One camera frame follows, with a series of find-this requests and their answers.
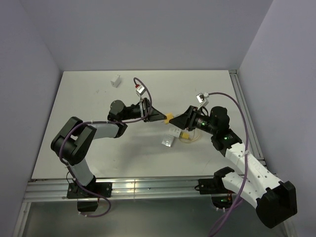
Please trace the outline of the small yellow charger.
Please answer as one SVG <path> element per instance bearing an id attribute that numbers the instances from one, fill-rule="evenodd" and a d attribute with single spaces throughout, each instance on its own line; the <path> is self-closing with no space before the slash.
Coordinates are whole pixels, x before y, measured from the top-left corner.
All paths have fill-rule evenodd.
<path id="1" fill-rule="evenodd" d="M 165 116 L 166 116 L 166 119 L 164 120 L 165 124 L 168 124 L 170 122 L 170 120 L 174 118 L 173 113 L 168 113 Z"/>

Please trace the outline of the white USB charger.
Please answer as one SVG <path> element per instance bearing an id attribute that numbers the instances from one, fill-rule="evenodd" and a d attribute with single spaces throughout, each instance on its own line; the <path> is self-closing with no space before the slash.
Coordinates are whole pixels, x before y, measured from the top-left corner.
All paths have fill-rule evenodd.
<path id="1" fill-rule="evenodd" d="M 174 142 L 174 139 L 175 139 L 174 136 L 169 135 L 169 134 L 166 134 L 166 135 L 164 135 L 161 144 L 164 145 L 164 146 L 166 146 L 166 147 L 171 148 L 171 147 L 172 147 L 172 144 L 173 144 L 173 142 Z"/>
<path id="2" fill-rule="evenodd" d="M 121 83 L 121 77 L 120 75 L 116 75 L 111 79 L 111 85 L 115 88 L 117 88 Z"/>

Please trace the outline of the white cube socket adapter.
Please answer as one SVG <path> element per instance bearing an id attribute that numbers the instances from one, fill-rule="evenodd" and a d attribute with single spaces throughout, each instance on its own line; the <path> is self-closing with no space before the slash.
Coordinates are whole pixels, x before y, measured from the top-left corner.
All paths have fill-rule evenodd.
<path id="1" fill-rule="evenodd" d="M 169 132 L 169 135 L 171 135 L 175 138 L 179 138 L 181 136 L 182 130 L 180 130 L 178 128 L 170 128 L 168 132 Z"/>

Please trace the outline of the yellow dual USB charger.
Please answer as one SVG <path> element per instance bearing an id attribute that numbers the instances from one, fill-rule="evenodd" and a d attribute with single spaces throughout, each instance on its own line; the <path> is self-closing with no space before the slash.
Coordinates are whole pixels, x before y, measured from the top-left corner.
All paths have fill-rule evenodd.
<path id="1" fill-rule="evenodd" d="M 180 138 L 189 140 L 190 139 L 190 134 L 186 133 L 186 132 L 181 132 L 180 133 Z"/>

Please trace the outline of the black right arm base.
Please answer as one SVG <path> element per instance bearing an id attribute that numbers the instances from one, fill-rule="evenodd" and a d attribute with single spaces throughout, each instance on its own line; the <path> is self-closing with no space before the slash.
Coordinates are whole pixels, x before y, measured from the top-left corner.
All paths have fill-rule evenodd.
<path id="1" fill-rule="evenodd" d="M 198 179 L 195 190 L 199 191 L 200 195 L 227 194 L 229 192 L 229 190 L 224 187 L 222 179 L 216 177 Z"/>

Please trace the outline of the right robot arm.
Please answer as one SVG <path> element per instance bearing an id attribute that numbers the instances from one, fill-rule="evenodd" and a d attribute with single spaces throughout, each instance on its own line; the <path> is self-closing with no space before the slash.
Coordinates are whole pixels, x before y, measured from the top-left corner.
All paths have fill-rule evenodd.
<path id="1" fill-rule="evenodd" d="M 211 134 L 213 147 L 244 174 L 241 177 L 234 169 L 224 167 L 216 171 L 213 178 L 199 179 L 196 189 L 201 195 L 225 191 L 240 193 L 240 197 L 255 208 L 260 221 L 270 229 L 297 214 L 295 186 L 270 173 L 247 150 L 230 129 L 226 108 L 216 106 L 209 116 L 205 116 L 196 107 L 189 106 L 183 114 L 169 122 L 182 130 L 199 129 Z"/>

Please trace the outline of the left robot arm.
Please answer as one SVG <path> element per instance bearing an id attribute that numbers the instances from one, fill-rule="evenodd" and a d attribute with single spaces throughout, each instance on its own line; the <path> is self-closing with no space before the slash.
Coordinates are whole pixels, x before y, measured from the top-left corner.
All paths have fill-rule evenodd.
<path id="1" fill-rule="evenodd" d="M 155 109 L 148 98 L 137 104 L 126 106 L 121 100 L 110 105 L 106 122 L 83 122 L 71 117 L 51 142 L 51 149 L 72 174 L 78 191 L 84 197 L 91 197 L 100 192 L 96 185 L 96 177 L 90 171 L 85 156 L 94 139 L 120 138 L 126 131 L 128 120 L 154 122 L 167 119 L 166 115 Z"/>

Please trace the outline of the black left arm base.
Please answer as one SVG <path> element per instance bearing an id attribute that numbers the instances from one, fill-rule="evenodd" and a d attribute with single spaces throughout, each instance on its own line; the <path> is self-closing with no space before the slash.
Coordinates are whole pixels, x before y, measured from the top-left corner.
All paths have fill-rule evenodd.
<path id="1" fill-rule="evenodd" d="M 112 192 L 111 182 L 97 182 L 88 190 L 87 187 L 80 187 L 77 183 L 70 183 L 66 197 L 68 199 L 83 199 L 83 198 L 110 198 Z"/>

